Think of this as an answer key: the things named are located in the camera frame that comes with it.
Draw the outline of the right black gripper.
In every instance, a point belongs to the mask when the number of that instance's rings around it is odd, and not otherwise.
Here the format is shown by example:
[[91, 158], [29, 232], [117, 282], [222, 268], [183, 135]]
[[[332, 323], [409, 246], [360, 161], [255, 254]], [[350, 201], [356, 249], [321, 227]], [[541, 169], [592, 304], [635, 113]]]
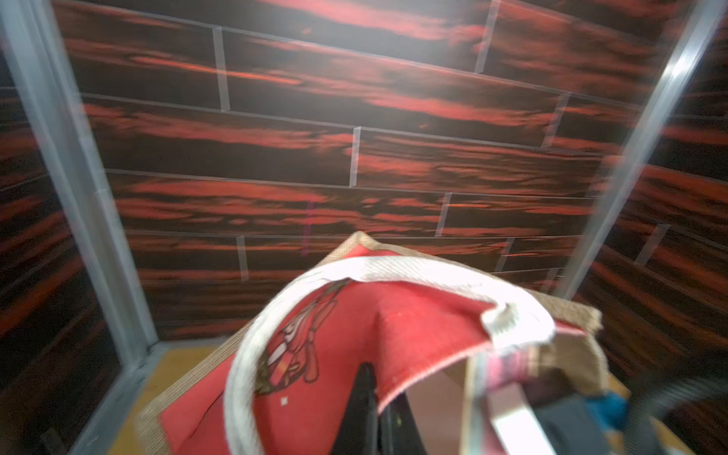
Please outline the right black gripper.
[[586, 399], [565, 375], [544, 375], [522, 383], [528, 404], [559, 455], [612, 454]]

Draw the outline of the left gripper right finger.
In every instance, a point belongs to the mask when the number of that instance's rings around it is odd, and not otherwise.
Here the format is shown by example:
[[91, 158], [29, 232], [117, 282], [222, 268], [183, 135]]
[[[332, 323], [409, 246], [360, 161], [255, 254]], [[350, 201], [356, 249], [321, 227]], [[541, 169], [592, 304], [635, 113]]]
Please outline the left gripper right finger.
[[379, 416], [379, 451], [382, 455], [426, 455], [409, 400], [400, 394]]

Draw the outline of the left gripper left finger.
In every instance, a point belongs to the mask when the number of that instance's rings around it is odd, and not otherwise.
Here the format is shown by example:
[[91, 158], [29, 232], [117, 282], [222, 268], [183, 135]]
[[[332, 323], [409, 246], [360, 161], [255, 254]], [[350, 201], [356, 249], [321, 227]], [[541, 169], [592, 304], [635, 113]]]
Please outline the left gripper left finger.
[[331, 455], [378, 453], [377, 379], [373, 364], [360, 364]]

